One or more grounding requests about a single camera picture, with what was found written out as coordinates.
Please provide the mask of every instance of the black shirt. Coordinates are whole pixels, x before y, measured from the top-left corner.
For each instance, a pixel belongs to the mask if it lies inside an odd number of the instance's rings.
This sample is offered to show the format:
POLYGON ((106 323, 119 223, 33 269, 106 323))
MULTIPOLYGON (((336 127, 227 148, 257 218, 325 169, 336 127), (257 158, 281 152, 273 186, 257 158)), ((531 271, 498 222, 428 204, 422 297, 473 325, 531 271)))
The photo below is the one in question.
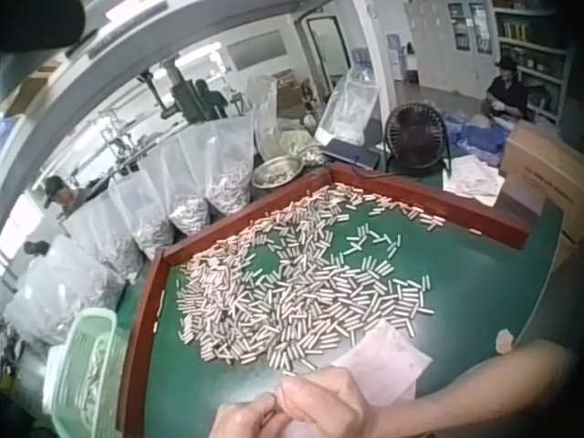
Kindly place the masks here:
MULTIPOLYGON (((491 93, 507 106, 520 110, 523 118, 527 116, 527 89, 519 80, 513 79, 511 87, 506 88, 503 79, 497 76, 486 92, 491 93)), ((494 113, 496 115, 504 114, 503 111, 494 111, 494 113)))

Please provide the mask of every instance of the silver dish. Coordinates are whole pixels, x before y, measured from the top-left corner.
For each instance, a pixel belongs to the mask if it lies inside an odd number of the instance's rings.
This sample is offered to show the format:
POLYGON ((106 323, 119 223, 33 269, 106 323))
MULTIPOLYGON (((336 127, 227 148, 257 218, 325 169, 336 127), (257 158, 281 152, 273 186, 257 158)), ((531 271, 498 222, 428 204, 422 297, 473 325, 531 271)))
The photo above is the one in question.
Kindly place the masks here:
POLYGON ((277 157, 254 170, 252 184, 258 189, 274 189, 291 182, 304 169, 304 162, 292 156, 277 157))

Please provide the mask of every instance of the worker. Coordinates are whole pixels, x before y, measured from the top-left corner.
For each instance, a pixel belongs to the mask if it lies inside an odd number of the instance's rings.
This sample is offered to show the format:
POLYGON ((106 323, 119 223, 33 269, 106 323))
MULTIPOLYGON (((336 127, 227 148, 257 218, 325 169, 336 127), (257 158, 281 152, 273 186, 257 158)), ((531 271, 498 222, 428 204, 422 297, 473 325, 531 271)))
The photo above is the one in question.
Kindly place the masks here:
POLYGON ((542 407, 571 365, 567 350, 537 341, 488 360, 435 394, 388 407, 370 405, 347 370, 327 368, 284 378, 276 394, 222 406, 211 438, 277 438, 291 420, 314 424, 322 438, 438 432, 542 407))
POLYGON ((45 209, 53 202, 58 203, 65 217, 71 216, 90 195, 91 189, 71 189, 60 176, 49 176, 45 180, 45 209))
POLYGON ((229 103, 224 95, 219 91, 211 91, 207 81, 204 79, 197 79, 194 85, 197 87, 199 95, 201 95, 205 106, 204 110, 207 114, 210 114, 211 120, 227 119, 225 108, 229 103))
POLYGON ((499 67, 499 76, 487 89, 481 112, 486 116, 526 119, 527 89, 517 77, 517 63, 505 55, 495 65, 499 67))
POLYGON ((29 256, 46 256, 48 253, 48 248, 50 247, 51 245, 44 240, 40 240, 38 242, 26 241, 23 247, 23 251, 29 256))

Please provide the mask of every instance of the black cap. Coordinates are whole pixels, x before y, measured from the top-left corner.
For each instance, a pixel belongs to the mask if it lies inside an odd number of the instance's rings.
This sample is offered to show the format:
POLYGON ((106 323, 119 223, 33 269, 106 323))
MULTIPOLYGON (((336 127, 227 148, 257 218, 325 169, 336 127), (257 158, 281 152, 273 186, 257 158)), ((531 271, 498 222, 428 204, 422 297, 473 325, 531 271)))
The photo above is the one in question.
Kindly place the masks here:
POLYGON ((502 70, 517 71, 517 63, 509 55, 502 56, 499 62, 496 62, 495 65, 502 70))
POLYGON ((47 197, 45 200, 45 209, 47 209, 53 202, 53 197, 57 192, 65 187, 67 187, 67 185, 60 176, 49 176, 45 180, 45 196, 47 197))

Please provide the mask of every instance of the green basket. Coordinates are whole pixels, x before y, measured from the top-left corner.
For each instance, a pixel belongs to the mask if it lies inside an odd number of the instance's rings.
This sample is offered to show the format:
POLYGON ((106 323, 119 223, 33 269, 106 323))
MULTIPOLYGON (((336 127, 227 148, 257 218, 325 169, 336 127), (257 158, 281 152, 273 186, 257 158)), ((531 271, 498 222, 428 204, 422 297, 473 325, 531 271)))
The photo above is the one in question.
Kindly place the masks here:
POLYGON ((51 409, 61 438, 121 437, 116 411, 128 338, 117 322, 105 308, 88 308, 75 318, 51 409))

